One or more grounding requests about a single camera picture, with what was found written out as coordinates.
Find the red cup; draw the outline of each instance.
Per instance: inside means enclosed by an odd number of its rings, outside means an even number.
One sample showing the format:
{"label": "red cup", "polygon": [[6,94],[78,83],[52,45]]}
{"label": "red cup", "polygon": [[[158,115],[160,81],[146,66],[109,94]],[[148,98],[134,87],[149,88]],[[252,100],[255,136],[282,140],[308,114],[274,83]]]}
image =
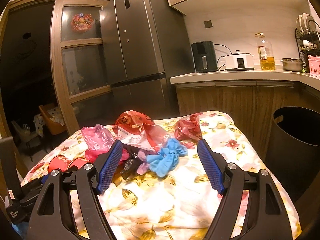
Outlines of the red cup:
{"label": "red cup", "polygon": [[83,165],[85,165],[86,163],[89,163],[90,161],[82,158],[82,157],[77,157],[75,159],[72,160],[71,163],[69,163],[68,169],[71,168],[72,166],[76,166],[78,167],[78,169],[80,169]]}
{"label": "red cup", "polygon": [[57,155],[51,159],[48,165],[48,173],[51,173],[53,170],[60,169],[62,172],[68,169],[71,160],[63,155]]}

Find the plastic bag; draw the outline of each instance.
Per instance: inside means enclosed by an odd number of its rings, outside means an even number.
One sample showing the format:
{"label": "plastic bag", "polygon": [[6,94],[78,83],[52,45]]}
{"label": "plastic bag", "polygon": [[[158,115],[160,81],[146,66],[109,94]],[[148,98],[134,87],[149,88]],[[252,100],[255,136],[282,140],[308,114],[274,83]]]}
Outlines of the plastic bag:
{"label": "plastic bag", "polygon": [[166,130],[156,125],[149,116],[133,110],[118,117],[113,131],[122,143],[153,152],[159,151],[170,137]]}
{"label": "plastic bag", "polygon": [[203,113],[191,114],[182,117],[174,124],[174,137],[181,141],[191,139],[196,142],[202,139],[199,125],[199,116]]}
{"label": "plastic bag", "polygon": [[115,141],[111,132],[101,124],[83,127],[81,134],[88,145],[84,156],[90,162],[94,162],[99,154],[108,152]]}

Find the purple plastic bag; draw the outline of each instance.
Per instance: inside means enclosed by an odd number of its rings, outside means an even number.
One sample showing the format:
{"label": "purple plastic bag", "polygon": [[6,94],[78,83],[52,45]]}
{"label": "purple plastic bag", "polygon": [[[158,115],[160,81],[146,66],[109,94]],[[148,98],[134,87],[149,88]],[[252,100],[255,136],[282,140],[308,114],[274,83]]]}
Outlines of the purple plastic bag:
{"label": "purple plastic bag", "polygon": [[99,154],[108,152],[115,141],[111,132],[101,124],[83,127],[81,134],[88,145],[84,156],[90,162],[94,162]]}

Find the lower cabinet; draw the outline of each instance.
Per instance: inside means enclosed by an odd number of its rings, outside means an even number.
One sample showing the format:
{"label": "lower cabinet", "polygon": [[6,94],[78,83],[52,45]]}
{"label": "lower cabinet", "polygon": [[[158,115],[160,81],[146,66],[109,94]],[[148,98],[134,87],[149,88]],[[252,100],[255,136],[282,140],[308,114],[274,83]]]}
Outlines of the lower cabinet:
{"label": "lower cabinet", "polygon": [[[320,97],[316,96],[320,92],[299,82],[244,81],[235,82],[235,85],[232,82],[204,85],[177,85],[180,115],[209,110],[229,114],[263,160],[276,109],[301,106],[320,112]],[[297,120],[306,122],[307,117],[297,116]]]}

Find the trash can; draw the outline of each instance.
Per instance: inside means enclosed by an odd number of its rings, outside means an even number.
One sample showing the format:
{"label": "trash can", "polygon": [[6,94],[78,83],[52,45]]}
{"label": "trash can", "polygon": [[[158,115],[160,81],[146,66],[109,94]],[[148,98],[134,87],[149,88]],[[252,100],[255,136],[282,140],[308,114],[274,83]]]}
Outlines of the trash can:
{"label": "trash can", "polygon": [[296,202],[320,170],[320,114],[297,106],[276,110],[265,163]]}

